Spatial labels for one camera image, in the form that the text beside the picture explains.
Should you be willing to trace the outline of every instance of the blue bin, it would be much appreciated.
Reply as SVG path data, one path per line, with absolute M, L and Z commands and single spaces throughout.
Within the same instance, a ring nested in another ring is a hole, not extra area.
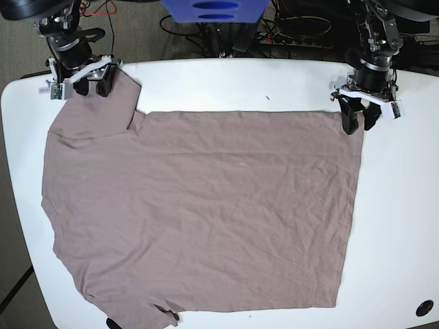
M 255 23 L 269 0 L 162 1 L 179 23 Z

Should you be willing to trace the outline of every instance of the gray carpet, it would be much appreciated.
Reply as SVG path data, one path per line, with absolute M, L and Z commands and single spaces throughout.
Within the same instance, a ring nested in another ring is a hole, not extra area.
M 161 31 L 158 21 L 167 15 L 161 3 L 116 2 L 117 14 L 113 16 L 116 35 L 114 54 L 124 62 L 145 62 L 176 58 L 200 57 L 198 49 L 182 37 Z M 90 11 L 98 5 L 93 4 Z M 108 18 L 94 16 L 81 20 L 86 28 L 102 27 L 107 35 L 93 45 L 97 55 L 109 53 L 111 32 Z M 191 31 L 192 25 L 173 26 L 169 29 Z M 49 50 L 44 38 L 38 37 L 31 23 L 14 23 L 0 17 L 0 93 L 11 81 L 28 73 L 44 71 Z M 8 164 L 0 125 L 0 301 L 31 265 L 20 221 L 16 212 L 14 195 L 9 178 Z M 52 329 L 50 315 L 41 295 L 35 276 L 32 276 L 0 316 L 0 329 Z M 429 326 L 438 328 L 437 324 Z

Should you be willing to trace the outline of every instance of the white table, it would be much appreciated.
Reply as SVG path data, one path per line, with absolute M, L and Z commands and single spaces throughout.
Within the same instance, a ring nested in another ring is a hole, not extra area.
M 294 60 L 175 60 L 127 64 L 150 111 L 338 111 L 332 86 L 344 64 Z M 353 228 L 337 307 L 240 313 L 187 312 L 181 329 L 408 328 L 439 320 L 439 78 L 399 72 L 407 116 L 364 139 Z M 27 248 L 59 329 L 107 329 L 52 252 L 41 203 L 47 131 L 63 101 L 38 94 L 47 76 L 9 84 L 1 98 L 6 151 Z M 436 305 L 415 315 L 425 300 Z

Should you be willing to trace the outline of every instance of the small label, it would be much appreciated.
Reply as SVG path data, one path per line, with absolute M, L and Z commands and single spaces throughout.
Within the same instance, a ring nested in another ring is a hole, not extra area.
M 38 94 L 47 94 L 50 93 L 50 88 L 44 87 L 38 89 Z

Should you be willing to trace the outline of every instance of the t-shirt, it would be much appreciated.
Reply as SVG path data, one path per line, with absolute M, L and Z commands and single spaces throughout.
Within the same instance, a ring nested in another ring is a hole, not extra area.
M 334 307 L 363 131 L 347 136 L 340 113 L 145 115 L 140 90 L 120 71 L 47 136 L 42 205 L 84 298 L 123 329 Z

